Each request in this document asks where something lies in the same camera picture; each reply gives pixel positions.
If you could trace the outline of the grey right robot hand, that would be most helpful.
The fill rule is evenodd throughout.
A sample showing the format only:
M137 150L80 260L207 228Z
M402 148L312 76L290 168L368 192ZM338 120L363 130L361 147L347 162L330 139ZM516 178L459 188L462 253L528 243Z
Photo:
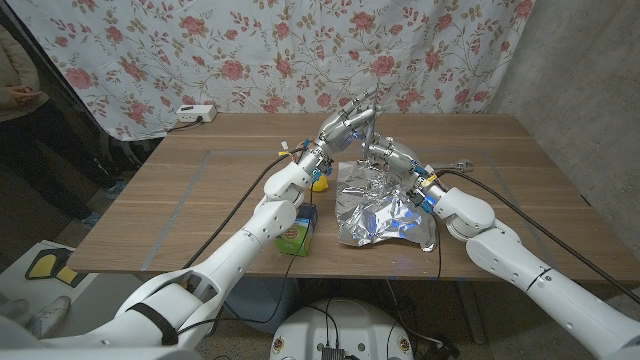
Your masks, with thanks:
M431 212L445 194L437 183L437 175L430 165L419 164L417 155L391 137L376 137L367 146L368 159L386 167L391 177L406 189L406 195L416 206Z

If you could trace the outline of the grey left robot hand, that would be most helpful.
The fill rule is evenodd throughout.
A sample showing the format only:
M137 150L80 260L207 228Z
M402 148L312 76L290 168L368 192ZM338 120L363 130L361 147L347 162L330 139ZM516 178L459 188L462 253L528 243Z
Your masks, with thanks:
M367 152L382 107L376 101L366 106L364 103L377 92L376 86L367 89L324 121L313 140L313 147L306 150L299 161L299 165L310 176L315 169L328 174L334 155L344 151L354 139L360 140L363 152Z

